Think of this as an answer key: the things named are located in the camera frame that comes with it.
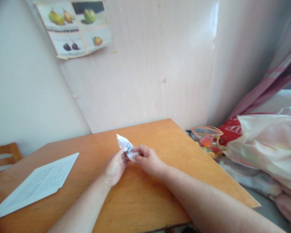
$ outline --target white plastic bag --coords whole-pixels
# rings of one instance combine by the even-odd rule
[[[231,176],[237,183],[253,188],[270,199],[282,193],[280,183],[262,170],[245,167],[239,163],[233,162],[229,158],[221,160],[219,165]]]
[[[291,116],[237,116],[242,136],[227,144],[227,157],[261,169],[291,189]]]

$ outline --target pear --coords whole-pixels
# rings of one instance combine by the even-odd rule
[[[55,24],[60,25],[60,26],[65,25],[65,19],[61,14],[56,14]]]
[[[72,49],[73,50],[79,50],[80,48],[78,47],[78,45],[73,40],[71,40],[71,41],[73,42]]]
[[[51,22],[55,23],[56,13],[55,13],[55,11],[53,11],[53,8],[52,8],[51,12],[48,14],[48,17],[49,17]]]
[[[64,10],[64,18],[65,18],[65,21],[67,23],[72,23],[72,16],[63,7],[62,7],[62,9]]]
[[[86,22],[88,22],[88,23],[93,23],[96,20],[96,14],[92,9],[90,9],[90,10],[85,9],[83,12],[83,16],[84,16]]]

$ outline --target curtain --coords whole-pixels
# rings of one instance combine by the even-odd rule
[[[229,118],[262,105],[291,82],[291,13],[274,58],[262,81],[232,111]]]

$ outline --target wooden table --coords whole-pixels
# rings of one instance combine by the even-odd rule
[[[0,218],[0,232],[45,232],[97,178],[119,147],[116,133],[152,147],[165,163],[249,207],[260,206],[171,119],[49,143],[0,173],[0,203],[37,167],[79,152],[57,193]],[[93,232],[145,232],[191,219],[175,196],[139,165],[129,165],[108,194]]]

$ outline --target fruit poster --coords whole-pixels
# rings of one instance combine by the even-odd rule
[[[112,43],[103,1],[34,3],[59,58],[81,57]]]

